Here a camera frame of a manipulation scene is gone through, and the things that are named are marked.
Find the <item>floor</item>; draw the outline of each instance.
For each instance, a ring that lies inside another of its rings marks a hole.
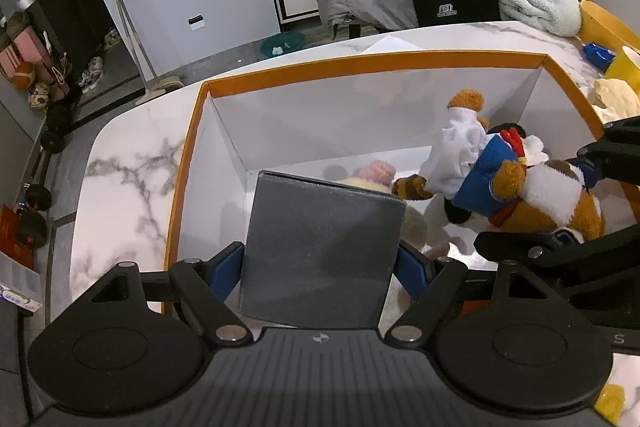
[[[334,37],[331,29],[322,26],[318,18],[293,23],[287,29],[305,35],[305,48],[346,40],[347,26]],[[377,31],[365,26],[362,36]],[[194,84],[210,76],[252,64],[264,57],[260,53],[262,41],[250,42],[224,52],[187,64],[164,76],[178,74],[185,85]],[[25,320],[25,343],[33,339],[70,304],[69,269],[76,210],[80,188],[92,144],[101,129],[117,115],[134,107],[143,93],[143,84],[135,64],[123,43],[103,54],[104,77],[95,89],[89,90],[78,103],[74,126],[67,136],[67,146],[52,158],[46,186],[51,190],[54,204],[47,213],[50,227],[49,244],[36,252],[36,270],[41,275],[44,306]],[[31,377],[30,392],[34,412],[46,407],[35,390]]]

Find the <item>mop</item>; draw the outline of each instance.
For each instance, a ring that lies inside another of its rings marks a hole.
[[[180,87],[184,87],[184,84],[180,81],[179,76],[169,76],[167,78],[158,78],[158,74],[151,64],[151,60],[149,60],[148,55],[146,54],[145,48],[140,41],[140,36],[136,31],[136,27],[133,25],[133,21],[129,16],[129,11],[127,10],[126,5],[123,0],[116,0],[116,6],[118,7],[118,13],[120,14],[120,19],[122,20],[122,26],[124,27],[124,34],[127,46],[131,49],[131,55],[133,57],[133,61],[138,68],[138,73],[140,74],[140,78],[142,79],[142,83],[145,84],[145,94],[136,100],[136,105],[140,105],[142,103],[148,102],[149,100],[153,100],[158,96],[162,96],[164,93],[169,92],[171,90],[179,89]],[[138,59],[138,54],[136,53],[135,43],[138,44],[140,48],[140,52],[142,52],[142,56],[145,59],[147,66],[149,66],[149,70],[153,74],[153,79],[150,82],[147,82],[145,79],[145,75],[140,67],[140,60]]]

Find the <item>metal screw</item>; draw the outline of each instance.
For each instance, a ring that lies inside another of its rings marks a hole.
[[[415,342],[422,336],[422,330],[415,326],[396,326],[391,330],[391,335],[401,342]]]
[[[216,330],[216,336],[221,341],[238,342],[244,339],[249,331],[242,326],[236,324],[227,324],[226,326],[220,326]]]
[[[527,253],[530,259],[537,259],[542,255],[542,247],[532,247]]]

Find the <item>white marble tabletop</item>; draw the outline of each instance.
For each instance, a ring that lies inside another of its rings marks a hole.
[[[548,54],[578,87],[601,75],[581,55],[578,42],[520,22],[416,28],[394,36],[425,50],[507,50]],[[385,35],[334,42],[271,58],[216,78],[286,64],[357,55]],[[80,192],[72,247],[70,291],[77,298],[115,263],[131,260],[142,271],[162,270],[164,247],[182,144],[200,82],[114,118],[95,139]],[[625,384],[620,425],[640,425],[640,369],[635,357],[616,356],[614,380]]]

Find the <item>brown plush toy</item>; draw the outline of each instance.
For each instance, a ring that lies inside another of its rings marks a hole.
[[[420,174],[397,180],[394,194],[424,200],[442,193],[452,223],[464,223],[474,212],[505,232],[570,229],[579,241],[604,235],[599,201],[585,189],[580,169],[548,160],[541,154],[542,142],[535,137],[523,140],[524,131],[516,124],[487,134],[486,120],[478,115],[483,107],[480,93],[457,93],[447,105],[449,124]],[[527,140],[540,146],[539,162],[529,167]]]

